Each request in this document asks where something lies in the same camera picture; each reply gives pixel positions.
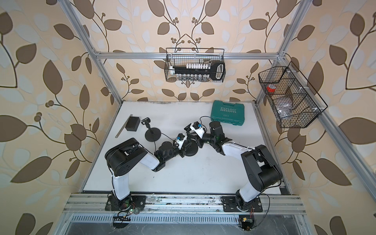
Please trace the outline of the black microphone stand pole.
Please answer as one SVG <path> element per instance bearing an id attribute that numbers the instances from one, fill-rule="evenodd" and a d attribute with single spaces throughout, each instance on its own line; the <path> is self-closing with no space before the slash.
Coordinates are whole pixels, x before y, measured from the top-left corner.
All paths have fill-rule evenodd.
<path id="1" fill-rule="evenodd" d="M 150 126 L 150 122 L 151 122 L 151 119 L 149 117 L 146 117 L 143 120 L 141 120 L 141 124 L 145 125 L 147 127 L 147 131 L 145 133 L 145 138 L 148 141 L 152 141 L 152 138 L 153 138 L 153 135 L 154 135 L 154 132 L 153 132 L 151 126 Z"/>

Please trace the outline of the black round stand base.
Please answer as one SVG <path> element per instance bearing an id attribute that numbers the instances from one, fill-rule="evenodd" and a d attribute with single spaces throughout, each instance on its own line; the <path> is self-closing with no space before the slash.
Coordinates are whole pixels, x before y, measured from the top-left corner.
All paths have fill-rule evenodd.
<path id="1" fill-rule="evenodd" d="M 148 141 L 148 142 L 156 142 L 157 140 L 160 139 L 161 137 L 161 131 L 160 129 L 156 128 L 156 127 L 153 127 L 153 128 L 149 128 L 146 133 L 145 133 L 145 139 Z"/>

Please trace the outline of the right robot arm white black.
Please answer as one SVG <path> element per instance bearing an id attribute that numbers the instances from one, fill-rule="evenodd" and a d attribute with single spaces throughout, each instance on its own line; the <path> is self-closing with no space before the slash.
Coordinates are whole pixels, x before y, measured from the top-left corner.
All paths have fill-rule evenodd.
<path id="1" fill-rule="evenodd" d="M 242 161 L 248 182 L 235 194 L 235 205 L 239 211 L 249 212 L 258 197 L 269 188 L 276 188 L 283 174 L 278 164 L 264 145 L 242 146 L 227 138 L 219 121 L 210 122 L 210 132 L 203 125 L 194 122 L 186 127 L 186 132 L 196 138 L 199 148 L 209 144 L 216 152 Z"/>

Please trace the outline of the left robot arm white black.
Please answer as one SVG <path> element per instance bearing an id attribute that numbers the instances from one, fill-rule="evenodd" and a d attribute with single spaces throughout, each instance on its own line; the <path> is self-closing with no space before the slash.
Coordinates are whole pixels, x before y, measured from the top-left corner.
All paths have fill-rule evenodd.
<path id="1" fill-rule="evenodd" d="M 194 141 L 175 140 L 163 142 L 162 145 L 151 153 L 135 138 L 131 138 L 108 150 L 105 154 L 107 166 L 112 174 L 111 195 L 108 196 L 107 211 L 125 211 L 133 209 L 131 192 L 129 189 L 129 172 L 139 163 L 154 172 L 165 167 L 167 161 L 176 156 L 191 157 L 198 152 Z"/>

